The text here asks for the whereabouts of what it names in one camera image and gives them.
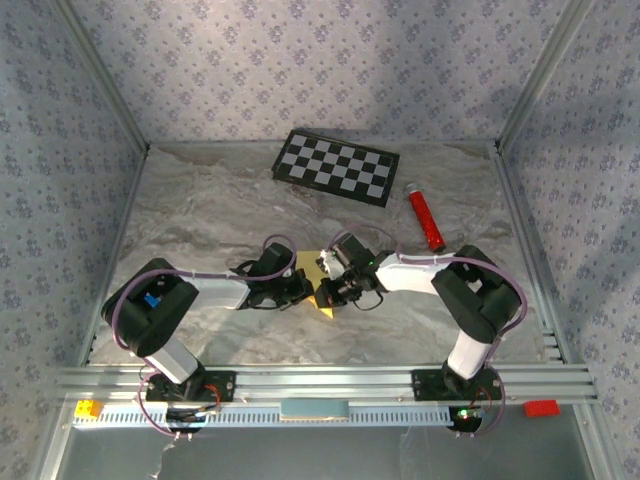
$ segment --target checkerboard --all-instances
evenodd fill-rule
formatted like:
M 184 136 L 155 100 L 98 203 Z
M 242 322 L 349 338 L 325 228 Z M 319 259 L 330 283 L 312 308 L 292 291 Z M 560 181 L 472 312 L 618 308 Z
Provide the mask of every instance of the checkerboard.
M 273 178 L 384 207 L 400 156 L 292 130 Z

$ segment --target enclosure wall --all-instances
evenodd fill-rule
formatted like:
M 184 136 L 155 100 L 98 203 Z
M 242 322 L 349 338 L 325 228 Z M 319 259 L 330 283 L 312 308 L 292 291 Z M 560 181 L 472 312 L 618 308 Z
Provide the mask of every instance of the enclosure wall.
M 630 478 L 640 477 L 640 9 L 596 2 L 507 154 Z
M 26 478 L 140 159 L 46 2 L 0 3 L 0 478 Z
M 151 143 L 498 136 L 565 0 L 72 0 Z

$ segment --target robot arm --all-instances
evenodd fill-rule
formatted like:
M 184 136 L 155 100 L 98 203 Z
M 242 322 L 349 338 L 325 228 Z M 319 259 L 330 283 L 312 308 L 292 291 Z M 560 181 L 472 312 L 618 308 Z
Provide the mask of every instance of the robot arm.
M 117 322 L 117 335 L 135 356 L 164 374 L 185 399 L 202 389 L 204 368 L 173 335 L 187 311 L 199 308 L 283 309 L 313 294 L 313 286 L 303 270 L 291 268 L 268 281 L 252 281 L 282 271 L 291 263 L 293 252 L 274 242 L 258 260 L 243 263 L 215 276 L 192 278 L 183 275 L 163 258 L 147 263 L 102 307 L 102 317 L 112 325 L 116 303 L 125 289 L 136 282 L 124 300 Z M 168 272 L 144 281 L 151 271 Z
M 313 294 L 303 270 L 293 268 L 268 281 L 291 263 L 293 252 L 272 243 L 257 261 L 249 261 L 215 279 L 193 278 L 177 272 L 166 260 L 154 259 L 116 292 L 102 309 L 112 324 L 116 303 L 131 282 L 135 287 L 123 301 L 117 335 L 137 357 L 157 368 L 175 386 L 179 398 L 198 398 L 204 367 L 173 336 L 193 305 L 227 309 L 283 309 Z M 315 299 L 318 307 L 356 302 L 366 291 L 379 295 L 410 290 L 438 295 L 460 327 L 456 344 L 443 366 L 446 388 L 465 391 L 482 370 L 491 346 L 520 307 L 520 298 L 500 275 L 465 259 L 492 264 L 479 249 L 465 246 L 455 255 L 399 258 L 394 252 L 373 253 L 351 234 L 322 253 L 318 265 L 329 278 L 322 280 Z M 152 270 L 166 274 L 138 281 Z M 240 275 L 242 280 L 228 278 Z
M 461 257 L 460 261 L 452 257 Z M 444 364 L 447 387 L 465 388 L 482 369 L 500 330 L 513 318 L 521 301 L 499 275 L 464 263 L 475 259 L 493 265 L 478 248 L 465 246 L 454 255 L 402 259 L 394 252 L 374 256 L 351 234 L 323 252 L 319 265 L 329 274 L 315 294 L 319 307 L 357 301 L 363 292 L 399 290 L 438 295 L 460 327 Z

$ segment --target red cylinder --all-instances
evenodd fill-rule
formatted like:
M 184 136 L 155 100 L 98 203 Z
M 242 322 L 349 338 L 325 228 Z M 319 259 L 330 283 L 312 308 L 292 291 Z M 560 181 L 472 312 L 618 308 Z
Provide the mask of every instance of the red cylinder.
M 405 193 L 409 195 L 409 201 L 411 202 L 411 206 L 413 206 L 413 211 L 416 212 L 418 221 L 422 226 L 422 230 L 424 230 L 429 250 L 434 253 L 442 252 L 446 245 L 442 235 L 440 234 L 440 230 L 438 230 L 438 226 L 431 215 L 431 211 L 427 206 L 427 202 L 425 201 L 422 192 L 420 192 L 415 183 L 410 183 L 407 185 Z

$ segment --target yellow object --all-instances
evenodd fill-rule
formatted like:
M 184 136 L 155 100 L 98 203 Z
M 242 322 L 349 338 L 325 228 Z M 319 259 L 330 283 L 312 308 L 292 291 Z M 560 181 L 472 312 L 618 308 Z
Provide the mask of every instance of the yellow object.
M 96 400 L 80 400 L 76 404 L 76 418 L 98 418 L 102 412 L 102 403 Z
M 320 281 L 323 278 L 327 278 L 329 275 L 320 270 L 320 267 L 316 264 L 316 259 L 320 258 L 320 251 L 305 251 L 298 252 L 296 260 L 296 270 L 299 268 L 304 269 L 304 273 L 307 279 L 313 285 L 313 291 L 315 292 L 320 286 Z M 316 303 L 316 299 L 313 297 L 309 297 L 311 303 L 318 308 L 318 304 Z M 333 309 L 331 308 L 318 308 L 322 313 L 324 313 L 327 317 L 333 318 Z

